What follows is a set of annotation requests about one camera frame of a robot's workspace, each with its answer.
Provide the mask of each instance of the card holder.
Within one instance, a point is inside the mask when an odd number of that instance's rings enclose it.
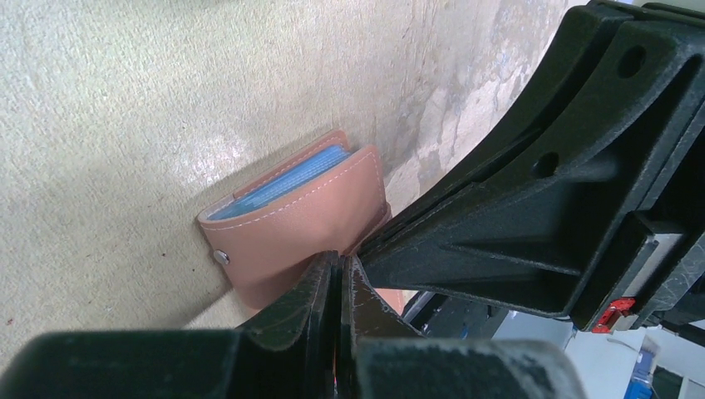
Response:
[[[326,250],[352,254],[391,217],[379,154],[367,145],[262,207],[214,218],[333,145],[350,151],[344,132],[330,132],[198,215],[216,260],[254,313],[291,289],[313,255]],[[384,291],[385,299],[400,312],[401,294]]]

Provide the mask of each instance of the white stitching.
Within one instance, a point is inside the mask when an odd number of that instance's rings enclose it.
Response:
[[[304,198],[308,197],[309,195],[311,195],[311,194],[315,193],[316,191],[319,191],[319,190],[322,189],[323,187],[325,187],[325,186],[331,184],[331,183],[332,183],[334,180],[336,180],[338,177],[340,177],[340,176],[344,175],[345,173],[347,173],[348,171],[352,170],[353,168],[355,168],[357,165],[359,165],[361,162],[363,162],[366,158],[368,158],[368,157],[370,157],[370,156],[372,157],[372,162],[374,163],[375,172],[377,173],[377,181],[379,181],[379,165],[377,164],[377,157],[374,156],[374,153],[373,153],[373,152],[371,152],[371,153],[369,153],[369,154],[363,156],[363,158],[361,158],[358,162],[355,162],[355,164],[353,164],[353,165],[350,166],[349,168],[347,168],[347,169],[345,169],[344,171],[340,172],[339,174],[335,175],[335,176],[334,176],[333,178],[331,178],[329,181],[323,183],[323,184],[320,185],[319,187],[316,187],[315,189],[309,191],[309,192],[306,193],[305,195],[302,195],[302,196],[298,197],[298,198],[295,199],[294,201],[290,202],[289,204],[286,204],[285,206],[283,206],[283,207],[281,207],[281,208],[279,208],[279,209],[273,210],[272,212],[269,212],[268,214],[265,214],[265,215],[263,215],[263,216],[260,216],[260,217],[258,217],[257,219],[253,219],[253,220],[250,220],[250,221],[248,221],[248,222],[241,223],[241,224],[236,224],[235,226],[221,227],[221,228],[219,228],[219,229],[209,229],[209,228],[204,227],[203,230],[217,231],[217,230],[236,229],[236,228],[238,228],[238,227],[240,227],[240,226],[244,226],[244,225],[246,225],[246,224],[251,224],[251,223],[257,222],[257,221],[259,221],[259,220],[261,220],[261,219],[266,219],[266,218],[268,218],[269,216],[271,216],[271,215],[273,215],[273,214],[276,214],[276,213],[278,213],[278,212],[280,212],[280,211],[282,211],[282,210],[284,210],[284,209],[287,209],[289,206],[291,206],[291,205],[293,205],[293,204],[296,204],[296,203],[299,202],[300,200],[303,200]],[[377,193],[379,194],[380,199],[384,200],[384,195],[382,194],[382,187],[383,187],[383,185],[379,185],[379,186],[377,187],[377,188],[378,188]]]
[[[231,204],[233,204],[235,201],[241,199],[242,197],[246,196],[247,194],[249,194],[249,193],[255,191],[256,189],[262,187],[263,185],[266,185],[267,183],[269,183],[269,182],[272,181],[273,179],[276,179],[279,175],[281,175],[282,173],[284,173],[284,172],[286,172],[287,170],[289,170],[289,168],[291,168],[294,164],[296,164],[297,162],[299,162],[302,158],[306,158],[307,156],[311,155],[315,150],[317,150],[317,149],[323,147],[326,143],[328,143],[328,142],[331,141],[331,140],[335,140],[335,139],[340,139],[340,137],[338,137],[338,136],[336,136],[336,135],[333,136],[333,137],[328,137],[326,140],[321,141],[318,145],[316,145],[315,147],[313,147],[309,152],[294,157],[294,158],[291,160],[291,162],[289,162],[288,164],[282,166],[282,169],[280,169],[279,172],[275,173],[273,176],[270,176],[268,179],[266,179],[266,180],[263,181],[262,183],[259,183],[259,184],[256,185],[255,187],[249,189],[249,190],[248,190],[247,192],[245,192],[244,194],[239,195],[237,198],[235,198],[235,196],[233,195],[233,200],[232,200],[232,201],[230,201],[230,202],[228,202],[227,204],[225,204],[225,205],[219,207],[218,209],[215,209],[215,210],[211,211],[209,217],[212,216],[212,215],[214,215],[214,214],[217,214],[217,213],[220,212],[221,210],[223,210],[223,209],[229,207],[229,206],[230,206]]]

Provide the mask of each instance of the wallet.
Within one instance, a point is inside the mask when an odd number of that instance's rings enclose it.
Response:
[[[354,254],[390,218],[377,148],[351,151],[342,131],[327,133],[198,215],[216,261],[252,314],[289,291],[313,255]],[[401,313],[401,291],[378,293]]]

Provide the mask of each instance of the red component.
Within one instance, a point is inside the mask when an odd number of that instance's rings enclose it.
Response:
[[[631,309],[631,307],[634,305],[634,302],[636,302],[634,298],[620,298],[616,301],[613,301],[607,307],[607,310],[602,313],[602,317],[599,318],[597,326],[595,326],[595,328],[593,328],[592,330],[593,333],[609,333],[609,327],[606,325],[609,318],[611,318],[615,312],[622,312],[624,310]]]

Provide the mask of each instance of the concrete floor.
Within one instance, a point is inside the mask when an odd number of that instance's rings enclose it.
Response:
[[[196,214],[332,128],[379,147],[398,212],[504,114],[567,7],[5,1],[0,368],[45,331],[184,326],[228,291]]]

